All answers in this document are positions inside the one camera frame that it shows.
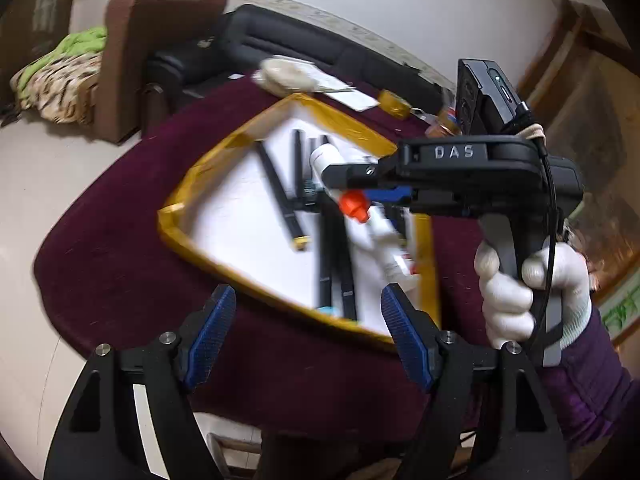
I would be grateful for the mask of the purple sleeved right forearm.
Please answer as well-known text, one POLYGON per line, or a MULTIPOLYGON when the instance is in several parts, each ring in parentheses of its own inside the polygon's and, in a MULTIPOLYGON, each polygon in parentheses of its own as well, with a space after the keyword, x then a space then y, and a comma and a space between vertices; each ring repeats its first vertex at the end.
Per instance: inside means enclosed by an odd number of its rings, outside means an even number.
POLYGON ((596 310, 561 363, 542 368, 539 377, 571 450, 612 436, 639 397, 639 382, 620 362, 596 310))

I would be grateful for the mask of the white gloved right hand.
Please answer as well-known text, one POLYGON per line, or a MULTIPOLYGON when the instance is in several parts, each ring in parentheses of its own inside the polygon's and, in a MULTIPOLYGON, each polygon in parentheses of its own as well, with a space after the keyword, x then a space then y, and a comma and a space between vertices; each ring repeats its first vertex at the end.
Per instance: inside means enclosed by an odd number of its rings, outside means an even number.
MULTIPOLYGON (((548 271, 549 251, 530 255, 522 267, 521 281, 499 270, 500 258, 487 242, 478 246, 474 270, 480 279, 486 334, 492 348, 533 336, 536 322, 532 315, 534 292, 543 290, 548 271)), ((555 246, 551 288, 561 293, 563 333, 560 347, 574 344, 592 318, 590 277, 585 257, 570 245, 555 246)))

